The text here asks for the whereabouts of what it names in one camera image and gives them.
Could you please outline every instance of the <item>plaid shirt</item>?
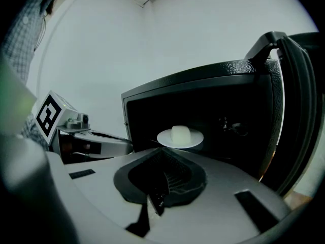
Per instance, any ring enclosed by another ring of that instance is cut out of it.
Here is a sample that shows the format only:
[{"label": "plaid shirt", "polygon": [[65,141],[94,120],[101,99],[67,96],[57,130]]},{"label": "plaid shirt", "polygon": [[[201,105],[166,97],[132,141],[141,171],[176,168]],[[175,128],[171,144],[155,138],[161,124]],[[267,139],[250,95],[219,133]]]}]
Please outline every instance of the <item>plaid shirt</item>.
[{"label": "plaid shirt", "polygon": [[[51,1],[27,0],[3,42],[5,56],[25,85],[36,43],[42,29],[44,14]],[[21,134],[23,137],[30,138],[40,144],[44,150],[48,150],[46,141],[35,125],[33,114],[28,116]]]}]

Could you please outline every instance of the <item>person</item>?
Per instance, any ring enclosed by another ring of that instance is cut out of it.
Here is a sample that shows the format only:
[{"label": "person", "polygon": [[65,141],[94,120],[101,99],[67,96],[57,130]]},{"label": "person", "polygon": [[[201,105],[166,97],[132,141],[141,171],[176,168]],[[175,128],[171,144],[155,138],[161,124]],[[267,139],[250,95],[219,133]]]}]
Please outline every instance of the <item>person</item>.
[{"label": "person", "polygon": [[[27,83],[30,63],[44,35],[45,14],[51,14],[55,0],[27,0],[11,24],[2,43],[5,57],[24,85]],[[30,114],[21,132],[25,138],[38,143],[44,150],[48,145]]]}]

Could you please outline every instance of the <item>food item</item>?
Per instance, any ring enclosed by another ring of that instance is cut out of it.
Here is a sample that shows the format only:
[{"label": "food item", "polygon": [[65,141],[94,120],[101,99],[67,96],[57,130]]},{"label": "food item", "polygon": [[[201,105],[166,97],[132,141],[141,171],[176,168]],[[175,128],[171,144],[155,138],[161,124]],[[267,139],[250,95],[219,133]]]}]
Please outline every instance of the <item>food item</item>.
[{"label": "food item", "polygon": [[173,126],[171,132],[172,142],[176,145],[187,145],[191,143],[191,132],[186,126]]}]

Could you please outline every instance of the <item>black slot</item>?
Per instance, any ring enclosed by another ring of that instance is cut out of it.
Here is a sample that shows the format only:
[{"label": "black slot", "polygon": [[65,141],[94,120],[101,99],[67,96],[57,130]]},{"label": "black slot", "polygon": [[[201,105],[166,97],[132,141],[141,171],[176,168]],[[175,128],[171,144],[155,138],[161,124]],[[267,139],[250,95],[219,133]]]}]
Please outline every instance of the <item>black slot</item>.
[{"label": "black slot", "polygon": [[100,136],[100,137],[106,137],[106,138],[113,138],[113,139],[117,139],[116,137],[110,136],[110,135],[106,135],[103,133],[98,133],[98,132],[90,132],[92,135],[94,136]]},{"label": "black slot", "polygon": [[261,233],[278,223],[278,220],[250,191],[236,193],[235,196]]},{"label": "black slot", "polygon": [[92,169],[88,169],[88,170],[83,170],[83,171],[80,171],[80,172],[75,172],[75,173],[69,173],[71,179],[77,179],[77,178],[80,178],[80,177],[84,177],[84,176],[87,176],[87,175],[91,175],[95,173],[94,170]]}]

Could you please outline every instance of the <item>white wall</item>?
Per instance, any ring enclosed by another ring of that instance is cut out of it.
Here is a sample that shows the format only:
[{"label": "white wall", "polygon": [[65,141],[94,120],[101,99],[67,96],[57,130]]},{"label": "white wall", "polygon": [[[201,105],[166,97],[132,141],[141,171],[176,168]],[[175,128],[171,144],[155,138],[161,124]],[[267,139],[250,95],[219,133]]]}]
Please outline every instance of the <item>white wall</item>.
[{"label": "white wall", "polygon": [[132,0],[67,0],[62,7],[48,24],[29,87],[41,100],[56,91],[90,115],[92,128],[122,137],[121,93],[241,59],[268,31],[316,31],[297,0],[154,0],[144,8]]},{"label": "white wall", "polygon": [[144,9],[154,17],[157,67],[170,73],[242,59],[269,31],[317,31],[297,0],[155,0]]}]

